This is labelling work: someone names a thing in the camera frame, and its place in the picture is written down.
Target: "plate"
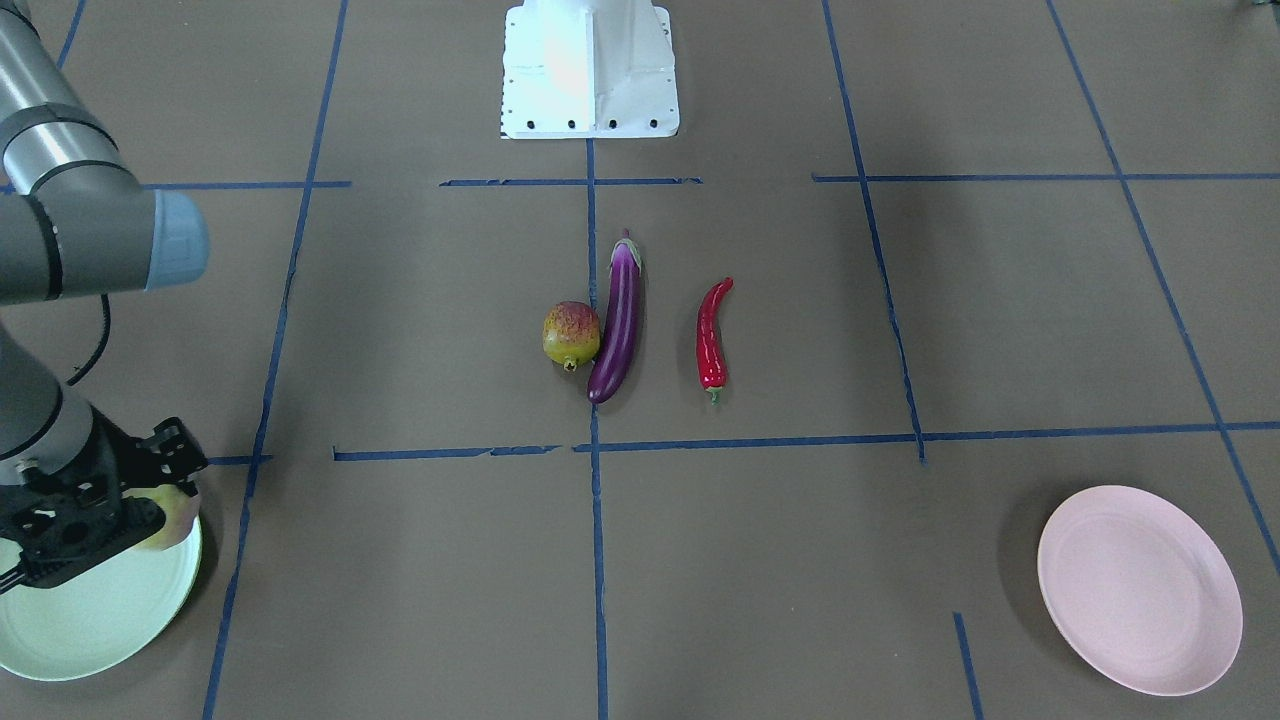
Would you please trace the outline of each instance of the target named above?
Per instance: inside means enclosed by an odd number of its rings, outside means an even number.
[[[1101,486],[1068,498],[1041,536],[1039,583],[1075,652],[1138,692],[1199,692],[1240,650],[1244,612],[1226,559],[1149,492]]]
[[[168,550],[127,550],[56,588],[0,596],[0,667],[32,680],[74,680],[128,660],[187,601],[200,547],[196,521]],[[18,551],[0,541],[0,568],[13,568]]]

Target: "blue tape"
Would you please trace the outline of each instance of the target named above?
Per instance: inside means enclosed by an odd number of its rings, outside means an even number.
[[[831,19],[831,3],[822,0],[822,13],[827,20],[827,40],[831,42],[831,58],[836,64],[836,81],[840,83],[840,97],[845,104],[845,122],[849,124],[849,142],[854,150],[854,164],[858,167],[858,184],[863,191],[863,206],[867,209],[867,225],[872,233],[872,249],[876,251],[876,266],[884,284],[884,305],[888,309],[888,324],[893,329],[893,342],[897,343],[897,357],[902,368],[902,387],[906,392],[906,406],[911,413],[911,430],[915,433],[915,447],[920,464],[928,464],[924,454],[924,437],[920,430],[920,414],[915,407],[915,391],[911,389],[911,372],[906,363],[906,347],[902,345],[902,331],[897,324],[897,309],[893,305],[893,290],[888,282],[888,268],[884,264],[884,249],[881,246],[879,227],[876,223],[876,209],[872,206],[872,188],[867,182],[867,167],[863,164],[863,149],[858,142],[858,124],[854,122],[854,108],[849,100],[849,86],[845,83],[845,64],[840,59],[840,45],[836,42],[836,23]]]
[[[1120,177],[1120,188],[1124,191],[1125,202],[1129,205],[1129,213],[1133,215],[1134,224],[1138,225],[1138,234],[1142,237],[1142,245],[1147,251],[1147,259],[1151,261],[1151,269],[1156,274],[1156,281],[1160,283],[1160,291],[1165,295],[1165,302],[1169,305],[1169,311],[1174,316],[1174,323],[1178,325],[1178,334],[1183,338],[1183,346],[1187,348],[1187,356],[1192,361],[1192,368],[1196,370],[1196,379],[1199,380],[1201,391],[1204,393],[1204,401],[1208,404],[1210,413],[1213,415],[1213,424],[1222,437],[1222,445],[1226,447],[1228,457],[1231,460],[1231,468],[1235,470],[1235,477],[1240,482],[1240,489],[1244,492],[1244,498],[1249,503],[1249,510],[1253,512],[1253,520],[1258,525],[1258,530],[1262,533],[1262,541],[1266,543],[1267,552],[1271,555],[1271,564],[1275,566],[1277,574],[1280,574],[1280,551],[1276,550],[1275,539],[1271,537],[1271,528],[1267,525],[1266,516],[1262,514],[1262,509],[1258,506],[1258,501],[1253,495],[1253,486],[1249,483],[1249,478],[1244,471],[1244,465],[1240,462],[1240,457],[1235,452],[1235,443],[1231,442],[1231,433],[1222,420],[1222,413],[1219,410],[1217,400],[1213,397],[1213,391],[1210,388],[1208,378],[1204,374],[1204,368],[1201,365],[1199,355],[1196,352],[1196,345],[1192,342],[1190,332],[1187,329],[1187,323],[1183,320],[1183,314],[1178,309],[1178,302],[1174,300],[1174,293],[1169,288],[1169,281],[1165,277],[1165,270],[1160,265],[1160,259],[1156,258],[1156,247],[1151,242],[1151,236],[1147,233],[1147,223],[1142,219],[1142,213],[1138,211],[1138,202],[1133,197],[1133,190],[1129,187],[1129,181],[1125,179],[1124,170],[1120,168],[1120,159],[1116,156],[1116,151],[1111,145],[1111,137],[1107,135],[1106,126],[1102,123],[1102,114],[1098,111],[1097,102],[1093,101],[1093,94],[1089,91],[1089,85],[1084,81],[1084,72],[1080,69],[1080,63],[1075,58],[1075,51],[1071,49],[1071,41],[1066,37],[1066,28],[1062,26],[1062,18],[1057,14],[1057,8],[1053,5],[1053,0],[1044,0],[1048,6],[1050,15],[1053,18],[1053,26],[1057,28],[1057,35],[1062,40],[1062,47],[1066,50],[1066,56],[1071,61],[1071,69],[1075,72],[1075,79],[1080,85],[1080,92],[1084,95],[1085,102],[1089,105],[1089,113],[1093,115],[1093,122],[1098,127],[1098,135],[1102,137],[1102,145],[1107,150],[1107,158],[1111,159],[1111,165],[1115,168],[1116,176]]]
[[[440,187],[572,187],[584,186],[581,178],[509,178],[509,179],[452,179],[440,183]]]
[[[1280,430],[1280,420],[1270,420],[1263,423],[1228,423],[1226,429],[1231,432]]]
[[[586,140],[586,296],[591,307],[598,305],[595,283],[595,140]]]
[[[274,456],[264,455],[260,460],[262,462],[270,462]],[[210,457],[209,464],[214,466],[233,468],[237,465],[250,465],[253,462],[252,455],[228,455],[225,457]]]
[[[870,176],[867,182],[1043,182],[1043,181],[1114,181],[1114,174],[1102,173],[1043,173],[1043,174],[957,174],[957,176]]]
[[[451,179],[440,187],[581,187],[595,184],[703,184],[703,178],[490,178]]]
[[[388,450],[372,452],[339,452],[333,450],[334,462],[369,462],[379,460],[436,460],[442,457],[480,457],[490,455],[507,457],[513,455],[547,455],[559,448],[558,445],[518,445],[507,447],[445,447],[439,450]]]
[[[1280,420],[1228,423],[1233,432],[1280,430]],[[1216,433],[1213,423],[1184,423],[1162,425],[1103,425],[1093,428],[1030,428],[1015,430],[964,430],[950,433],[923,433],[925,442],[984,442],[1006,439],[1044,439],[1073,437],[1123,437],[1123,436],[1161,436]],[[664,439],[637,442],[603,442],[575,445],[570,450],[576,454],[591,452],[658,452],[666,450],[731,450],[750,447],[818,447],[841,445],[893,445],[914,443],[913,433],[883,433],[860,436],[800,436],[800,437],[758,437],[722,439]],[[559,450],[558,445],[531,445],[512,447],[456,447],[433,450],[392,450],[379,452],[338,452],[338,462],[378,461],[378,460],[425,460],[438,457],[480,457],[503,455],[547,455]]]
[[[84,17],[84,5],[88,0],[79,0],[76,4],[76,14],[72,15],[72,27],[67,31],[67,40],[63,41],[63,50],[58,54],[58,69],[67,64],[67,56],[72,53],[72,42],[76,42],[76,33],[79,31],[79,20]]]
[[[311,190],[316,179],[316,167],[320,164],[320,146],[324,142],[325,119],[329,114],[329,99],[333,95],[333,82],[338,73],[338,55],[342,50],[342,35],[347,23],[348,0],[340,0],[338,8],[338,23],[333,36],[333,49],[329,54],[329,72],[325,76],[324,95],[320,100],[320,111],[316,117],[315,137],[311,141],[311,158],[307,161],[306,184],[302,188],[302,202],[298,208],[298,223],[293,232],[293,247],[289,252],[289,270],[284,279],[284,293],[280,299],[280,310],[275,322],[275,338],[271,345],[271,361],[268,366],[266,388],[262,392],[262,415],[259,420],[257,433],[253,436],[253,456],[248,466],[248,478],[244,483],[244,500],[241,507],[239,541],[236,550],[236,570],[232,573],[230,583],[227,585],[227,596],[223,601],[223,616],[218,626],[218,642],[214,646],[214,661],[209,670],[209,688],[205,693],[204,720],[212,720],[214,706],[218,701],[218,687],[223,675],[223,659],[227,653],[227,637],[230,632],[232,611],[236,607],[236,593],[239,588],[239,571],[244,560],[244,541],[248,537],[250,501],[257,486],[259,470],[262,465],[262,450],[266,443],[266,429],[271,418],[271,405],[275,396],[275,380],[280,369],[280,354],[284,348],[284,329],[289,320],[289,292],[293,288],[293,275],[297,273],[298,252],[302,250],[302,236],[307,225],[307,213],[311,208]]]
[[[960,433],[924,433],[928,442],[957,442],[984,439],[1029,439],[1056,437],[1114,437],[1114,436],[1158,436],[1170,433],[1216,433],[1217,425],[1211,423],[1189,423],[1183,425],[1112,425],[1101,428],[1043,428],[1030,430],[975,430]]]
[[[351,187],[351,181],[316,181],[312,190]],[[283,182],[155,182],[143,184],[146,190],[306,190],[306,181]]]
[[[250,465],[250,479],[256,479],[259,465]],[[227,637],[230,629],[232,610],[236,607],[236,592],[239,589],[239,571],[244,560],[244,541],[248,537],[250,521],[250,493],[246,491],[241,501],[241,524],[236,541],[236,569],[232,579],[227,583],[227,594],[223,597],[223,616],[218,625],[218,642],[214,643],[214,662],[209,669],[209,688],[205,691],[204,720],[212,720],[214,703],[218,700],[218,684],[223,676],[223,659],[227,657]]]
[[[964,629],[964,616],[951,614],[956,624],[956,641],[960,642],[960,660],[964,661],[964,676],[969,682],[969,703],[973,706],[973,720],[983,720],[982,696],[978,693],[978,674],[973,670],[973,656],[969,653],[969,633]]]
[[[1280,179],[1280,173],[1125,173],[1133,181],[1247,181]]]
[[[609,652],[604,624],[604,512],[600,503],[600,415],[595,405],[591,405],[591,538],[595,557],[595,694],[599,720],[609,720]]]
[[[599,446],[577,445],[573,452],[652,452],[658,450],[727,450],[741,447],[813,447],[822,445],[884,445],[915,442],[915,434],[768,437],[727,439],[667,439],[649,442],[604,442]]]
[[[595,184],[703,184],[703,178],[602,178]]]

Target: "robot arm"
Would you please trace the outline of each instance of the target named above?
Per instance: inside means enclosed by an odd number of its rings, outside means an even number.
[[[177,192],[143,190],[45,53],[24,0],[0,0],[0,305],[154,290],[198,278],[209,233]],[[0,593],[55,587],[165,524],[136,488],[207,465],[182,423],[132,437],[59,382],[0,325],[0,537],[22,546]]]

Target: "purple eggplant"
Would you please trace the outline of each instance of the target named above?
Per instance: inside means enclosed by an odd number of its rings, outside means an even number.
[[[604,342],[586,383],[586,397],[599,405],[613,397],[631,368],[640,334],[640,252],[631,233],[613,246],[609,260],[609,310],[604,315]]]

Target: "pink plate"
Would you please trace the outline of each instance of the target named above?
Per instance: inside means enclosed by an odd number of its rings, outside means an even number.
[[[1240,650],[1244,612],[1226,559],[1149,492],[1101,486],[1068,498],[1041,536],[1039,583],[1075,652],[1138,692],[1199,692]]]

